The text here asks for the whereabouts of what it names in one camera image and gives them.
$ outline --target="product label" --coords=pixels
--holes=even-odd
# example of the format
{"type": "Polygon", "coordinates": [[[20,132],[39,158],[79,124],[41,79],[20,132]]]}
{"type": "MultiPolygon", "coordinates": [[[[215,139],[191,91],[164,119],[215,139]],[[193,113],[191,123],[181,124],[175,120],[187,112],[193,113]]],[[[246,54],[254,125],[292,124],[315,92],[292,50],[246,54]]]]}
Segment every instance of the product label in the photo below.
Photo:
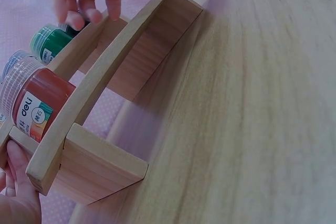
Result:
{"type": "Polygon", "coordinates": [[[16,125],[28,136],[40,142],[51,114],[51,107],[26,92],[17,112],[16,125]]]}
{"type": "Polygon", "coordinates": [[[6,121],[6,116],[0,113],[0,129],[5,121],[6,121]]]}
{"type": "Polygon", "coordinates": [[[42,62],[48,64],[54,59],[53,53],[49,51],[47,48],[43,50],[43,55],[42,55],[42,62]]]}

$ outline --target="fingernail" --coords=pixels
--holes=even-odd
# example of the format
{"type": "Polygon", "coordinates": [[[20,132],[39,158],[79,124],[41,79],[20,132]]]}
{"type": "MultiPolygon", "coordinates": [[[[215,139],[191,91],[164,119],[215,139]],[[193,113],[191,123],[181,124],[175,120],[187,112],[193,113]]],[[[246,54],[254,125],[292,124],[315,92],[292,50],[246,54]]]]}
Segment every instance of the fingernail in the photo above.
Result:
{"type": "Polygon", "coordinates": [[[15,197],[16,191],[15,191],[15,189],[6,187],[5,195],[8,196],[8,197],[15,197]]]}

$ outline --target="paint jar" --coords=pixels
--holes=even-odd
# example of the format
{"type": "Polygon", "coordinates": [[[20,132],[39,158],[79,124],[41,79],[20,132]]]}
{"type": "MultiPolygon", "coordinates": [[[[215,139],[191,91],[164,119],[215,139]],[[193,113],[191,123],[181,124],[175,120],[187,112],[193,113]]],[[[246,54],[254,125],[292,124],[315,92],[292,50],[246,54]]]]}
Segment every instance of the paint jar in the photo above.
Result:
{"type": "Polygon", "coordinates": [[[4,71],[2,73],[2,81],[5,79],[6,75],[8,74],[8,72],[11,70],[11,68],[21,59],[26,58],[26,57],[33,57],[35,58],[35,56],[33,56],[33,54],[29,53],[29,52],[25,52],[23,50],[18,50],[15,53],[13,53],[13,55],[10,57],[10,59],[8,60],[7,64],[5,65],[4,71]]]}
{"type": "Polygon", "coordinates": [[[0,111],[25,134],[40,142],[75,86],[32,57],[21,59],[5,77],[0,111]]]}
{"type": "Polygon", "coordinates": [[[48,64],[71,40],[60,28],[48,24],[31,39],[30,49],[43,63],[48,64]]]}
{"type": "Polygon", "coordinates": [[[87,21],[85,18],[84,18],[84,21],[85,21],[85,24],[84,24],[84,27],[79,30],[79,31],[76,31],[74,30],[70,25],[68,24],[62,24],[62,23],[59,23],[58,24],[58,28],[60,28],[61,30],[63,30],[67,35],[69,35],[71,38],[74,38],[77,34],[80,33],[80,31],[82,31],[87,25],[90,24],[90,21],[87,21]]]}

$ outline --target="deli logo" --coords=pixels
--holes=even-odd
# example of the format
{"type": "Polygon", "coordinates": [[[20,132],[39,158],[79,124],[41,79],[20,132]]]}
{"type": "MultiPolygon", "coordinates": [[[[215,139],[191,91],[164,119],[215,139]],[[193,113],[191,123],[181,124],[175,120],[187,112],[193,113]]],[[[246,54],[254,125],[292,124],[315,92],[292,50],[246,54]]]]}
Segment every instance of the deli logo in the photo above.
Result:
{"type": "Polygon", "coordinates": [[[29,110],[29,105],[31,105],[32,103],[32,99],[30,99],[29,97],[27,97],[27,100],[25,102],[25,105],[23,106],[22,110],[21,110],[21,114],[23,116],[26,116],[27,115],[27,111],[29,110]]]}

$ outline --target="wooden rack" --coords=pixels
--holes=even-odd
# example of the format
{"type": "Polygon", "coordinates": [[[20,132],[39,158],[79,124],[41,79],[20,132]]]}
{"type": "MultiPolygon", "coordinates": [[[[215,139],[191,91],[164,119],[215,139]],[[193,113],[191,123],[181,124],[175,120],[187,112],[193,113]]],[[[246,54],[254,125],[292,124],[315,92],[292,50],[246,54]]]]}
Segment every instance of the wooden rack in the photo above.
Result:
{"type": "Polygon", "coordinates": [[[145,177],[148,164],[82,127],[107,87],[132,101],[178,40],[202,12],[192,0],[150,0],[130,21],[89,24],[48,65],[65,80],[85,77],[69,97],[40,144],[7,119],[0,130],[0,166],[6,142],[29,155],[26,174],[47,195],[53,185],[87,205],[145,177]]]}

